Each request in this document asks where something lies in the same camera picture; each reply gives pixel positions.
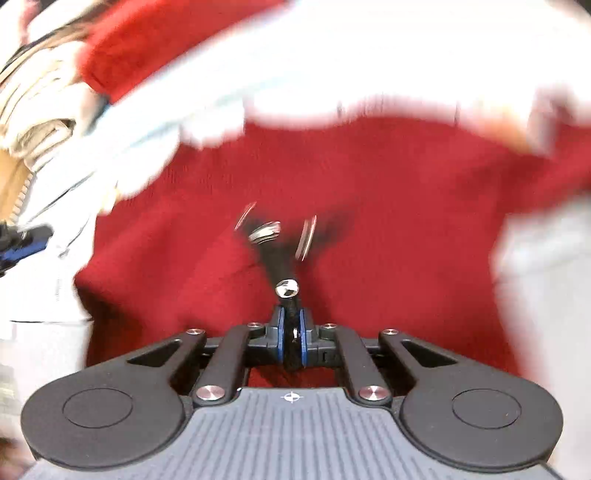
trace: red sweater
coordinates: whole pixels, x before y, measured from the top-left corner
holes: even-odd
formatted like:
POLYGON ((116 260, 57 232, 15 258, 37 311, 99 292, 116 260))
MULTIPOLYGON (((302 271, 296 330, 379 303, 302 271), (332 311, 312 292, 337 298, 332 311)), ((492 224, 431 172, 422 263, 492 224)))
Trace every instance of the red sweater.
MULTIPOLYGON (((181 146, 154 184, 98 220, 94 256, 76 278, 96 320, 90 361, 188 327, 217 336, 267 321, 272 289, 233 231, 257 201, 287 228, 314 214, 349 224, 300 265, 302 300, 317 324, 368 337, 394 327, 517 372, 491 250, 508 213, 587 187, 590 153, 591 136, 573 128, 562 127, 545 160, 396 118, 309 131, 247 125, 219 148, 181 146)), ((324 383, 310 378, 301 385, 324 383)))

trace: gray ribbed platform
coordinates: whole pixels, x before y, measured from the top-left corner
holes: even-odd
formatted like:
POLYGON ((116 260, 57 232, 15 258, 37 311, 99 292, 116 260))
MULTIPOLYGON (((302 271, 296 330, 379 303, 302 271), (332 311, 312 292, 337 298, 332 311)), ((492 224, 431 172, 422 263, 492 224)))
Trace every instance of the gray ribbed platform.
POLYGON ((340 388, 242 390, 195 413, 166 450, 103 472, 45 460, 24 480, 556 480, 546 467, 499 475, 462 472, 417 450, 390 414, 352 404, 340 388))

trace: silver bolt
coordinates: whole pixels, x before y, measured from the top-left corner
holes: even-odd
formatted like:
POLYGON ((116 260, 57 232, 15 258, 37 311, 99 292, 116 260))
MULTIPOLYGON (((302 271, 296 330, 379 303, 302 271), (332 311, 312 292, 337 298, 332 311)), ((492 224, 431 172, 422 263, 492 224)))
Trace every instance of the silver bolt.
POLYGON ((269 222, 256 228, 253 233, 248 235, 250 243, 259 245, 269 240, 274 240, 281 233, 281 224, 279 222, 269 222))
POLYGON ((378 401, 383 400, 388 396, 389 392, 384 387, 377 385, 370 385, 359 390, 359 396, 364 400, 378 401))
POLYGON ((197 398, 205 401, 219 400, 225 394, 226 391, 217 385, 205 385, 197 389, 197 398))
POLYGON ((325 323, 320 325, 318 329, 318 336, 323 340, 334 340, 336 336, 336 323, 325 323))
POLYGON ((275 286, 275 293, 277 293, 277 296, 282 299, 290 299, 292 297, 295 297, 299 291, 300 286, 297 284, 295 280, 293 280, 293 278, 281 280, 275 286))

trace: circular pad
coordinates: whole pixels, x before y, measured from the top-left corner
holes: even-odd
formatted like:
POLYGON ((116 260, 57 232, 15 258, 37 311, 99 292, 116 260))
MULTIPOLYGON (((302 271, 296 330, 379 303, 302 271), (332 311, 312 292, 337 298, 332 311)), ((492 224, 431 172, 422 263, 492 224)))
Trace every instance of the circular pad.
POLYGON ((70 397, 64 415, 79 427, 101 429, 125 420, 133 407, 128 394, 114 388, 93 388, 70 397))
POLYGON ((462 422, 479 429, 501 429, 521 415, 516 399, 489 388, 460 393, 453 399, 452 409, 462 422))
POLYGON ((22 431, 36 456, 74 469, 111 468, 177 434, 186 414, 166 375, 115 362, 60 378, 27 401, 22 431))
POLYGON ((400 420, 438 460, 486 473, 547 460, 562 431, 560 407, 546 390, 468 361, 425 369, 400 420))

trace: crosshair symbol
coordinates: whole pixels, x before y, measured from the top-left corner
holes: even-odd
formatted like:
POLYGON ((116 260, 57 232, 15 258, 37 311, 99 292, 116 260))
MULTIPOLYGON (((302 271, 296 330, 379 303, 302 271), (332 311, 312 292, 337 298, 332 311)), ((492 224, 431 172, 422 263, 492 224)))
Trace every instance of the crosshair symbol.
POLYGON ((304 397, 302 397, 301 395, 298 395, 296 392, 289 392, 289 393, 283 395, 282 398, 283 398, 283 400, 287 400, 289 403, 293 403, 293 402, 296 402, 299 399, 304 398, 304 397))

